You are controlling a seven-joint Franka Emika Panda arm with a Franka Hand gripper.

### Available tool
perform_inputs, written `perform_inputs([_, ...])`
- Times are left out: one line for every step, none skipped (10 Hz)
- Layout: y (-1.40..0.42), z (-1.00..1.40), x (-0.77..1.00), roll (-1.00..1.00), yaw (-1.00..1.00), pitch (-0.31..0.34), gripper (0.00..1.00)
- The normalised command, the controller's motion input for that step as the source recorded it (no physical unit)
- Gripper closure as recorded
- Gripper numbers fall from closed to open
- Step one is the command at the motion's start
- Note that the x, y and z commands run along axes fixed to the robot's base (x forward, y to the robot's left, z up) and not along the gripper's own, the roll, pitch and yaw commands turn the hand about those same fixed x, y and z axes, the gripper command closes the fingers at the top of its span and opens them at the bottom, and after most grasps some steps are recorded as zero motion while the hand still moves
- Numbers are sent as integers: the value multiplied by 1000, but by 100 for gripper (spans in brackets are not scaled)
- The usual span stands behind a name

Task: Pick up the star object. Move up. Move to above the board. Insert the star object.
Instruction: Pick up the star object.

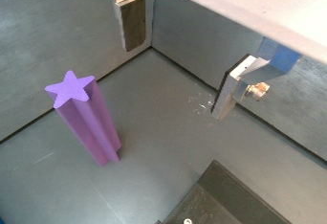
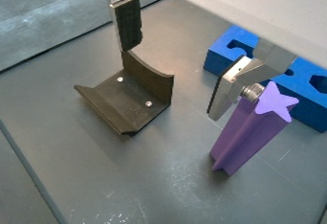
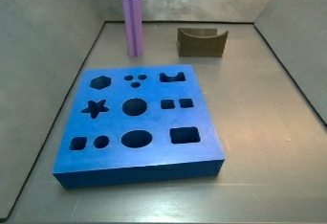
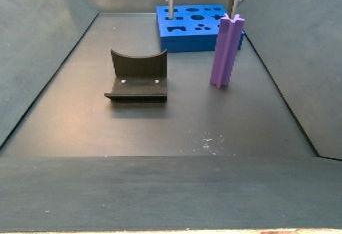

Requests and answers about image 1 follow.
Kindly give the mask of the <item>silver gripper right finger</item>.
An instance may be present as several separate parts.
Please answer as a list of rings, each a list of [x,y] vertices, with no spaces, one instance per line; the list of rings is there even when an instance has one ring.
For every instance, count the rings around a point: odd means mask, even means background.
[[[264,37],[256,55],[245,55],[225,71],[210,114],[221,119],[242,98],[258,101],[269,90],[266,80],[285,75],[301,54]]]

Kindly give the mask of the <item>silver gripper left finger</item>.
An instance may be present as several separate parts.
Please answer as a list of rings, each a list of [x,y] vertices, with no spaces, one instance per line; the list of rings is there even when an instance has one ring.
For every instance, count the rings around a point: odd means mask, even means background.
[[[126,52],[145,41],[145,0],[112,0]]]

